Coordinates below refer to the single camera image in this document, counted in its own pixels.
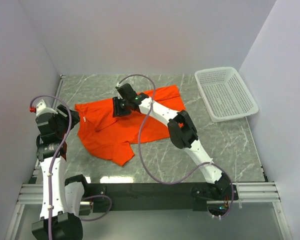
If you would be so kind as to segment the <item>orange t shirt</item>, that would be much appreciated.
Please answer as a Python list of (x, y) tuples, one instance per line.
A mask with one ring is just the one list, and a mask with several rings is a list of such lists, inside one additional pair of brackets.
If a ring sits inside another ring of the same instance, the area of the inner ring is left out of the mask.
[[(170, 109), (186, 110), (176, 85), (156, 89), (155, 101)], [(124, 166), (135, 153), (131, 144), (138, 143), (138, 133), (145, 118), (144, 114), (133, 111), (128, 116), (113, 117), (113, 100), (75, 104), (80, 123), (78, 137), (93, 156)], [(149, 117), (142, 129), (141, 143), (169, 138), (168, 128)]]

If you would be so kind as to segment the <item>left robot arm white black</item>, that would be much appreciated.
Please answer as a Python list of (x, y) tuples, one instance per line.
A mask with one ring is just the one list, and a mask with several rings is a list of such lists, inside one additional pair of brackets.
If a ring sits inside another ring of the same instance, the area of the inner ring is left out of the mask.
[(80, 203), (87, 181), (83, 175), (65, 178), (68, 130), (80, 121), (78, 112), (60, 104), (57, 109), (40, 100), (30, 108), (40, 132), (37, 159), (42, 171), (43, 199), (39, 221), (31, 226), (37, 240), (81, 240)]

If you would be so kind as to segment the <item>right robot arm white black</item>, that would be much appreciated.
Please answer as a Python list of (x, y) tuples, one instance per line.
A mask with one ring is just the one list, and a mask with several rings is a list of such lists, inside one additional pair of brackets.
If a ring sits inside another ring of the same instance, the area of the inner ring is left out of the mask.
[(176, 111), (170, 109), (145, 93), (136, 93), (132, 86), (128, 83), (117, 84), (115, 87), (120, 97), (114, 97), (113, 115), (115, 117), (123, 117), (131, 114), (132, 111), (145, 115), (144, 120), (138, 131), (137, 145), (141, 164), (147, 174), (156, 182), (166, 184), (155, 178), (147, 169), (141, 152), (141, 136), (142, 130), (149, 117), (165, 125), (168, 129), (170, 141), (173, 145), (185, 151), (191, 159), (196, 163), (196, 167), (185, 177), (172, 185), (183, 182), (195, 170), (200, 169), (206, 183), (212, 188), (212, 196), (214, 199), (223, 199), (226, 191), (231, 189), (231, 198), (234, 199), (234, 186), (229, 175), (213, 162), (208, 153), (205, 151), (197, 134), (197, 129), (187, 111)]

